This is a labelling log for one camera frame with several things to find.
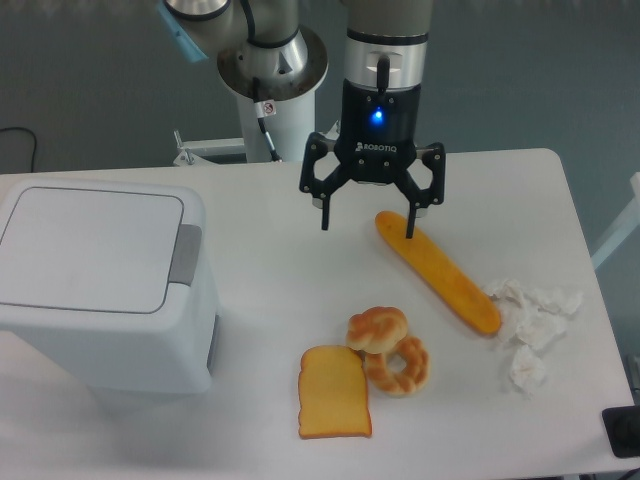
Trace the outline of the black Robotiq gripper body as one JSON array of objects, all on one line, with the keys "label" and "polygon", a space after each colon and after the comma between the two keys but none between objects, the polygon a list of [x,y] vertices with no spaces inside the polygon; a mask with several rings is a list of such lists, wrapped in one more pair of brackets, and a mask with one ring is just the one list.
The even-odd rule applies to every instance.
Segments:
[{"label": "black Robotiq gripper body", "polygon": [[352,179],[389,184],[393,167],[413,162],[420,95],[419,85],[381,93],[343,82],[335,154]]}]

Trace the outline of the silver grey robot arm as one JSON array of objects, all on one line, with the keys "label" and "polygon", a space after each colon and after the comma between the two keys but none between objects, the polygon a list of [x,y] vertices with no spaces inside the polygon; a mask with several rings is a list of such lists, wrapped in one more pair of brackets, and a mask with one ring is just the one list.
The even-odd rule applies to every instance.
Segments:
[{"label": "silver grey robot arm", "polygon": [[[329,225],[330,200],[348,181],[395,185],[417,214],[444,199],[442,144],[414,142],[433,4],[347,1],[340,130],[310,133],[299,188]],[[306,93],[327,70],[326,50],[299,21],[296,1],[162,1],[160,12],[186,44],[217,60],[228,85],[254,106]]]}]

